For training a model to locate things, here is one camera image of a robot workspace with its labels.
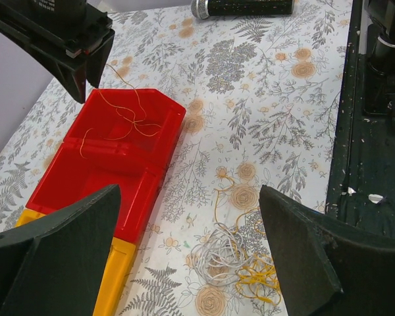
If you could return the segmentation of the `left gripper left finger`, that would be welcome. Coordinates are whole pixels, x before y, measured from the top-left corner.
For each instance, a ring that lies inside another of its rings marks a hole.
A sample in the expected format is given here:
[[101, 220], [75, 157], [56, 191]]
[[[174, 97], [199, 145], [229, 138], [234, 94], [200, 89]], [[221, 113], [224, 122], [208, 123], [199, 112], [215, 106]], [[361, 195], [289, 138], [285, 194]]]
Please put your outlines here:
[[113, 184], [0, 232], [0, 315], [92, 315], [120, 203]]

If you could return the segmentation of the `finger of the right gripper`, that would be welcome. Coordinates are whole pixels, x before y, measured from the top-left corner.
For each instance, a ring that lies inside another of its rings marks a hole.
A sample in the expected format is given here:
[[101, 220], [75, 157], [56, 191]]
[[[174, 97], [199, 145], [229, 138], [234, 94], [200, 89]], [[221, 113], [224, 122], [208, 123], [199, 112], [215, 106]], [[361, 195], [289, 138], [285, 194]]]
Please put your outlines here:
[[115, 32], [110, 31], [87, 57], [86, 80], [95, 88], [98, 88], [101, 82], [107, 59], [113, 47], [114, 38]]
[[72, 59], [63, 53], [46, 51], [31, 52], [31, 56], [43, 66], [68, 94], [78, 103], [86, 100], [86, 62]]

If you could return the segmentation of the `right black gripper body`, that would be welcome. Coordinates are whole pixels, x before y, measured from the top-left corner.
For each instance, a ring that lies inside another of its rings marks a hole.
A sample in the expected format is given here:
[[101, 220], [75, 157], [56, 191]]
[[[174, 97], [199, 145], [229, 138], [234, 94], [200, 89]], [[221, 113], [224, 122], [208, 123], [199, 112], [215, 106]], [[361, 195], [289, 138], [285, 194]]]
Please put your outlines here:
[[26, 51], [107, 62], [113, 21], [87, 1], [0, 1], [0, 33]]

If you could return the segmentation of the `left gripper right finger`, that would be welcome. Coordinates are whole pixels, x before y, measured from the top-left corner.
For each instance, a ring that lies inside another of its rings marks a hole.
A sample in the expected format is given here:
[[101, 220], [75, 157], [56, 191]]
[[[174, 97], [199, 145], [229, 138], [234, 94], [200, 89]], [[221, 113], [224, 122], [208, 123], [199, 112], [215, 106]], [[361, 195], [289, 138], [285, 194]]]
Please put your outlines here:
[[261, 187], [259, 206], [289, 315], [395, 315], [395, 239], [270, 186]]

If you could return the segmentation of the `yellow plastic bin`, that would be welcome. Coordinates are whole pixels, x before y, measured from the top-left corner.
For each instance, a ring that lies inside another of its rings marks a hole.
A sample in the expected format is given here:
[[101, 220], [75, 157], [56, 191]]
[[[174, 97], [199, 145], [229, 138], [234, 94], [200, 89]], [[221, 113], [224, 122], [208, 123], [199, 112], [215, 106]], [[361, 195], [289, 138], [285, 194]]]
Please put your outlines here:
[[135, 257], [136, 245], [113, 238], [93, 316], [115, 315]]

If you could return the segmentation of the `red double plastic bin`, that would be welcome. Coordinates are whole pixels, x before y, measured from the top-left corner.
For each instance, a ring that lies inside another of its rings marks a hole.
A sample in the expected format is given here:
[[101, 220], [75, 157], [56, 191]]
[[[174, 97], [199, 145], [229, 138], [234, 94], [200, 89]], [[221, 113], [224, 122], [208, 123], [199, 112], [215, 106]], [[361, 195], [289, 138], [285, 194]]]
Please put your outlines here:
[[26, 203], [48, 215], [110, 184], [121, 191], [115, 236], [138, 244], [186, 110], [151, 88], [94, 89]]

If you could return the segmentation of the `black microphone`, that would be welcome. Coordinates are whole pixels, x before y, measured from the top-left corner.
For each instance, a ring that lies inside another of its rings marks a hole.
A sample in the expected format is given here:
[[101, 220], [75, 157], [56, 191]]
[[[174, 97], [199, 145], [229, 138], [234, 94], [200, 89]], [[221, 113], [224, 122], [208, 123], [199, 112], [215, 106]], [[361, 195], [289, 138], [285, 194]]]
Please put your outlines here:
[[193, 0], [190, 9], [195, 18], [212, 16], [282, 16], [294, 11], [293, 0]]

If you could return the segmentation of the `floral table mat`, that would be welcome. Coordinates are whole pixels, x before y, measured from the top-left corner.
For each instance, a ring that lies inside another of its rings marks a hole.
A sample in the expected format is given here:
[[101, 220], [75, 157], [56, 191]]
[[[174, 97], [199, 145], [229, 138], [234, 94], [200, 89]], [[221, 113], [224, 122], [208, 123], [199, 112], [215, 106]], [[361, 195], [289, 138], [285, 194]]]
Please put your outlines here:
[[280, 18], [197, 20], [187, 6], [113, 13], [105, 88], [157, 88], [186, 109], [117, 315], [285, 315], [206, 283], [196, 250], [237, 229], [268, 255], [264, 184], [324, 211], [351, 1], [296, 1]]

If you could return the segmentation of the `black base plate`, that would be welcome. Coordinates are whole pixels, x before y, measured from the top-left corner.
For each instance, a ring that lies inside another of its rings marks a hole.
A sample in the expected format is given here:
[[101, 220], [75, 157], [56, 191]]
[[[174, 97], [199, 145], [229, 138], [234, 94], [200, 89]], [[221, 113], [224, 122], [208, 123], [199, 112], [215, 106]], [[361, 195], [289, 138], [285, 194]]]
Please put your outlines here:
[[364, 2], [352, 5], [326, 213], [395, 238], [395, 74], [371, 67]]

